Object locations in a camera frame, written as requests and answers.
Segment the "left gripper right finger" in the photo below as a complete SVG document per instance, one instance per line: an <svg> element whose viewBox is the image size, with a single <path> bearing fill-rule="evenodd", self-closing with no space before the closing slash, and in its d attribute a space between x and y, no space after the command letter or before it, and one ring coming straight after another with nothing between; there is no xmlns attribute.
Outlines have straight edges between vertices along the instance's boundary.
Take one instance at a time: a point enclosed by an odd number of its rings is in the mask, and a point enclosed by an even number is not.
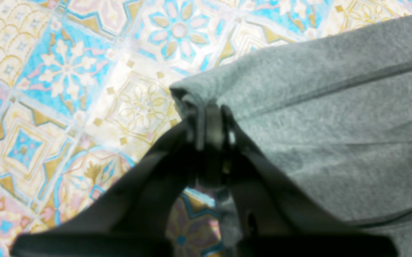
<svg viewBox="0 0 412 257"><path fill-rule="evenodd" d="M361 232L325 211L282 173L220 108L221 179L233 200L239 257L397 257L387 236Z"/></svg>

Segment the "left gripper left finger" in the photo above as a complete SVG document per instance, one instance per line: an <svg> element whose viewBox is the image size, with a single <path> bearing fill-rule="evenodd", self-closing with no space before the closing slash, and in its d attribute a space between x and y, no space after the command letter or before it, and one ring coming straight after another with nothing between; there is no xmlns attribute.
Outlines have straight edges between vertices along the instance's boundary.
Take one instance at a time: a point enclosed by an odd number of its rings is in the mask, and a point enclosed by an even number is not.
<svg viewBox="0 0 412 257"><path fill-rule="evenodd" d="M206 111L190 107L139 164L95 203L46 232L21 234L12 257L153 257L172 254L165 238L171 207L188 186L204 184Z"/></svg>

